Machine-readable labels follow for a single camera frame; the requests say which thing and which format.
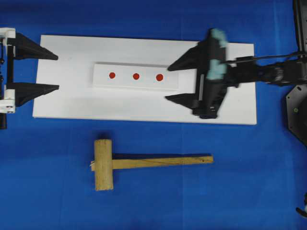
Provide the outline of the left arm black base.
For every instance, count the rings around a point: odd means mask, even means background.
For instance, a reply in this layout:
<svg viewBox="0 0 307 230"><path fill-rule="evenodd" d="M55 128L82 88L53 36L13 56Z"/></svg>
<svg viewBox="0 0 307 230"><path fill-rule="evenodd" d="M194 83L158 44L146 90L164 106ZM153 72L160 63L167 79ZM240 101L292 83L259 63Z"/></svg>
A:
<svg viewBox="0 0 307 230"><path fill-rule="evenodd" d="M7 128L7 115L0 113L0 130Z"/></svg>

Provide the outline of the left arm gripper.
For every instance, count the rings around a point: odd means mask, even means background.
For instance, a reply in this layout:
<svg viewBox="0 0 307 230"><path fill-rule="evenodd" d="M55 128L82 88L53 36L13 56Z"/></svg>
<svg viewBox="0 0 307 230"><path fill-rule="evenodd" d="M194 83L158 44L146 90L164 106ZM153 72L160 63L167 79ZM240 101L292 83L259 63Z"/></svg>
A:
<svg viewBox="0 0 307 230"><path fill-rule="evenodd" d="M23 82L14 83L14 89L9 89L9 84L13 83L14 59L58 60L59 57L23 34L16 33L15 28L9 27L2 27L0 29L0 48L0 64L4 63L4 48L7 58L7 80L4 85L4 93L0 93L1 96L4 96L0 100L1 114L13 114L16 107L20 107L30 100L59 89L59 85Z"/></svg>

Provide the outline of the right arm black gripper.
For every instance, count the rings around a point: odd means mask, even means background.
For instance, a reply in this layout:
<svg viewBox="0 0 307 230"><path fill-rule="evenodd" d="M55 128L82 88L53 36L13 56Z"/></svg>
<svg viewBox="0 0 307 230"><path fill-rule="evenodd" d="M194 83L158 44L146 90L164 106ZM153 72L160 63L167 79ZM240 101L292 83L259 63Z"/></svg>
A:
<svg viewBox="0 0 307 230"><path fill-rule="evenodd" d="M226 61L224 63L227 64L227 71L223 80L210 81L206 79L209 68L208 33L204 40L198 42L195 47L190 48L167 68L168 71L196 69L195 93L169 95L165 96L165 98L191 109L192 114L201 119L216 119L227 93L227 88L234 83L228 79L227 75L231 65Z"/></svg>

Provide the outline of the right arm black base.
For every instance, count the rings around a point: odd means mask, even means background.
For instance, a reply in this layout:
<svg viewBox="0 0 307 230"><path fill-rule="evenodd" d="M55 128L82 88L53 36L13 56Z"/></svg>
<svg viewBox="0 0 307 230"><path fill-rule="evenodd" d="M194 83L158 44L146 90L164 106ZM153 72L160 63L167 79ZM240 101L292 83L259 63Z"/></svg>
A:
<svg viewBox="0 0 307 230"><path fill-rule="evenodd" d="M307 2L293 1L298 50L307 51ZM307 84L296 84L286 96L288 129L304 145L307 144Z"/></svg>

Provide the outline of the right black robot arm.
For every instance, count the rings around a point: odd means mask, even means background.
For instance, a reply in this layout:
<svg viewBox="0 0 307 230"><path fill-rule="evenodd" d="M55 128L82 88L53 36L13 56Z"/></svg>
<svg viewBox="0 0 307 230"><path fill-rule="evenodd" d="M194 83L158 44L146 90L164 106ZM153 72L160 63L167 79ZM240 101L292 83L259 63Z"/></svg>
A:
<svg viewBox="0 0 307 230"><path fill-rule="evenodd" d="M229 87L257 81L278 86L307 82L307 55L302 51L286 55L284 62L261 66L253 56L227 61L227 44L224 31L208 30L204 40L167 68L168 71L195 69L195 92L165 98L191 109L201 119L216 119Z"/></svg>

